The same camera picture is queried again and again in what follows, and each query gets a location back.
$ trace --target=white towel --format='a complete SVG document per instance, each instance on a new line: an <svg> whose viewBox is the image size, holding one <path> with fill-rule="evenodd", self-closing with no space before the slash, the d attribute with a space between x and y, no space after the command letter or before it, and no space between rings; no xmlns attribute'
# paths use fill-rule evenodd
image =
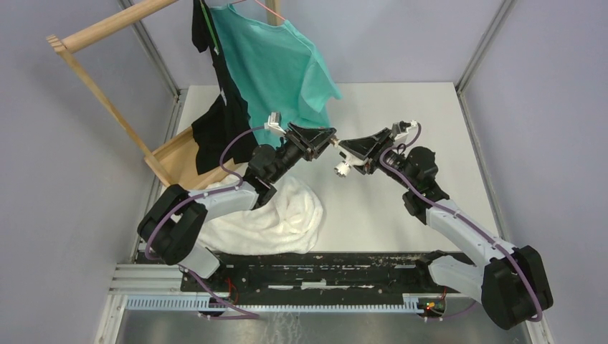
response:
<svg viewBox="0 0 608 344"><path fill-rule="evenodd" d="M234 183L228 175L209 188ZM306 253L318 238L323 206L315 193L299 179L283 176L277 193L262 208L237 211L205 225L199 241L206 247L230 254Z"/></svg>

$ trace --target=fabric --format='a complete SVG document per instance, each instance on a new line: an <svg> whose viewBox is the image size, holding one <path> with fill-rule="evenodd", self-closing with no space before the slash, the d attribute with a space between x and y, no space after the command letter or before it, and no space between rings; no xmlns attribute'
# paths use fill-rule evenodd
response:
<svg viewBox="0 0 608 344"><path fill-rule="evenodd" d="M281 125L330 126L325 104L342 98L315 45L289 21L274 27L248 19L229 4L211 8L226 53L228 70L249 105L250 125L263 125L280 111ZM255 133L259 144L280 145L269 131Z"/></svg>
<svg viewBox="0 0 608 344"><path fill-rule="evenodd" d="M234 183L229 175L209 188ZM306 253L316 244L323 206L302 181L284 176L277 193L262 208L238 211L213 219L198 240L206 247L230 254Z"/></svg>
<svg viewBox="0 0 608 344"><path fill-rule="evenodd" d="M208 24L203 9L207 13ZM199 145L199 151L196 154L196 171L203 174L216 168L219 165L219 157L228 143L251 127L247 114L247 102L241 97L230 76L209 7L202 0L194 0L192 43L199 52L211 48L209 53L212 56L217 82L221 90L221 94L209 111L192 123L192 135ZM233 158L235 163L247 162L251 160L255 147L257 147L255 137L253 134L247 134L232 146L226 159Z"/></svg>

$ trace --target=clothing rack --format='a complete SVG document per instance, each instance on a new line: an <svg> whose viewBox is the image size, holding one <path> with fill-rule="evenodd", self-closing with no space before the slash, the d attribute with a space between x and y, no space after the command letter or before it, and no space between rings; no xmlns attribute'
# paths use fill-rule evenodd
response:
<svg viewBox="0 0 608 344"><path fill-rule="evenodd" d="M194 161L198 146L192 137L192 128L188 127L161 147L154 151L150 150L73 55L174 2L177 0L143 0L64 39L51 35L47 37L47 41L141 149L145 162L164 186L178 183L186 189L205 188L211 183L222 180L227 173L220 168L202 175L196 172ZM266 0L265 3L274 12L280 13L280 0ZM267 18L268 24L282 24L281 19L270 12ZM231 160L225 164L225 167L234 170L238 166Z"/></svg>

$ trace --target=white connector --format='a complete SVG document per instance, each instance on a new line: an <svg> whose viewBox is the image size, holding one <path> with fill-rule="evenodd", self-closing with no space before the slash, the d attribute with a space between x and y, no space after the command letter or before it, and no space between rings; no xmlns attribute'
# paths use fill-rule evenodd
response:
<svg viewBox="0 0 608 344"><path fill-rule="evenodd" d="M264 129L280 138L285 136L285 131L281 128L281 113L278 111L271 112L270 116L268 116L268 121L264 123Z"/></svg>
<svg viewBox="0 0 608 344"><path fill-rule="evenodd" d="M411 129L417 128L417 127L418 127L418 122L416 120L410 120L409 127L407 127L403 131L399 127L399 123L394 123L393 128L392 128L392 132L393 132L393 136L394 136L393 137L394 144L399 145L400 143L404 143L405 139L407 138L407 135L409 134L409 131Z"/></svg>
<svg viewBox="0 0 608 344"><path fill-rule="evenodd" d="M344 178L348 175L348 172L351 171L351 165L349 165L346 161L342 161L333 168L333 171L336 172L339 177Z"/></svg>

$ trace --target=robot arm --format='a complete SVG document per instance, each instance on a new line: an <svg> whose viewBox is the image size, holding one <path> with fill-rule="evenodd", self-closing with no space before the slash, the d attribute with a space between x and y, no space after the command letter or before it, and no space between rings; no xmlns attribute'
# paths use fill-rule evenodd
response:
<svg viewBox="0 0 608 344"><path fill-rule="evenodd" d="M260 145L253 151L243 182L219 188L187 191L180 185L169 186L138 226L138 234L147 242L163 218L181 202L200 196L178 211L179 220L169 219L156 232L151 248L167 264L180 264L200 277L210 277L219 267L219 260L196 238L203 224L235 211L264 206L276 193L272 186L299 160L316 159L330 144L334 128L302 128L290 123L287 131L278 126L280 115L273 113L268 130L284 137L274 149Z"/></svg>
<svg viewBox="0 0 608 344"><path fill-rule="evenodd" d="M553 297L541 257L535 249L530 246L519 249L462 213L435 181L439 169L431 150L416 147L407 157L389 150L395 146L397 138L402 139L416 126L416 122L400 122L395 123L392 129L385 128L366 138L334 140L334 146L345 158L336 166L336 173L344 177L351 168L362 174L380 169L403 185L407 190L403 195L407 211L447 237L472 262L459 262L444 252L435 251L419 260L417 267L429 282L450 287L481 303L499 327L507 330L537 313L521 276L513 270L511 260L521 268L541 309L551 307Z"/></svg>

